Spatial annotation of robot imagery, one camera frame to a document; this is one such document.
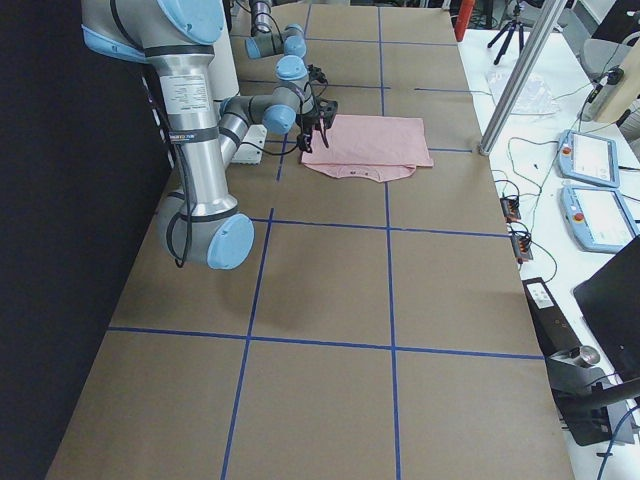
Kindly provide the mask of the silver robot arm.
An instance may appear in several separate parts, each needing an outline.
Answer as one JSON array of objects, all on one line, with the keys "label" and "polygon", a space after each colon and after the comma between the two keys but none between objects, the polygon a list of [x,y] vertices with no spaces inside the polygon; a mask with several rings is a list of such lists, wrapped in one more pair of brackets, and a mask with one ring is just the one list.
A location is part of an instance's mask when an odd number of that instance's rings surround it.
[{"label": "silver robot arm", "polygon": [[279,82],[294,82],[305,78],[311,84],[328,86],[320,67],[306,63],[307,43],[304,29],[293,23],[281,29],[272,14],[276,1],[250,1],[250,36],[244,47],[251,60],[280,56],[275,67]]},{"label": "silver robot arm", "polygon": [[163,105],[158,112],[176,154],[181,186],[159,210],[161,241],[177,265],[238,267],[254,241],[252,221],[238,210],[226,170],[255,125],[284,135],[300,132],[297,146],[310,152],[314,136],[332,126],[338,105],[314,93],[325,81],[305,61],[303,28],[279,28],[272,3],[249,5],[252,59],[276,57],[277,84],[268,95],[238,94],[227,17],[219,1],[86,1],[82,30],[99,54],[151,66]]}]

